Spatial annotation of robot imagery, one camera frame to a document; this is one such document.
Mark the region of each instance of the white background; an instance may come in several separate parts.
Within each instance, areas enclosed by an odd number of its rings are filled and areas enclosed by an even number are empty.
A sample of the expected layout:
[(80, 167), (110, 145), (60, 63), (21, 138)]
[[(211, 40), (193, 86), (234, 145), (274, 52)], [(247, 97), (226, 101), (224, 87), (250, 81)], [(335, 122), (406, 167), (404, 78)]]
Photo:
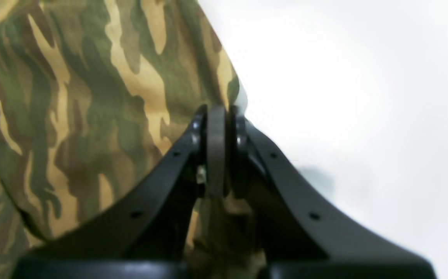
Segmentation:
[(201, 0), (246, 116), (355, 220), (448, 279), (448, 0)]

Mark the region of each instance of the screw hole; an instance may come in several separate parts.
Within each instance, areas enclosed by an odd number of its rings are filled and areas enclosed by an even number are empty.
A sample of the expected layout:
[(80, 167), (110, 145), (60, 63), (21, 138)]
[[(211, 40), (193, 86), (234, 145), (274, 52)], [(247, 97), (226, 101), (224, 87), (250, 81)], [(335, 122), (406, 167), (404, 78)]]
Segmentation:
[(131, 216), (131, 219), (137, 219), (137, 218), (141, 217), (141, 215), (143, 215), (143, 212), (141, 210), (134, 210), (130, 216)]
[(318, 214), (315, 213), (315, 212), (311, 212), (311, 213), (309, 214), (309, 216), (310, 216), (310, 218), (311, 218), (312, 220), (315, 220), (315, 221), (320, 220), (320, 215), (318, 215)]

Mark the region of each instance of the camouflage fabric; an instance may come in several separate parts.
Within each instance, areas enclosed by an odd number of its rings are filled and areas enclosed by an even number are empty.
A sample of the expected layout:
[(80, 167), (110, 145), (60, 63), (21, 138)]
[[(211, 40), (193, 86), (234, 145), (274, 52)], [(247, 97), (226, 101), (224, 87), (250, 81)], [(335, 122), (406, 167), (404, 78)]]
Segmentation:
[(0, 278), (126, 194), (238, 87), (196, 0), (0, 0)]

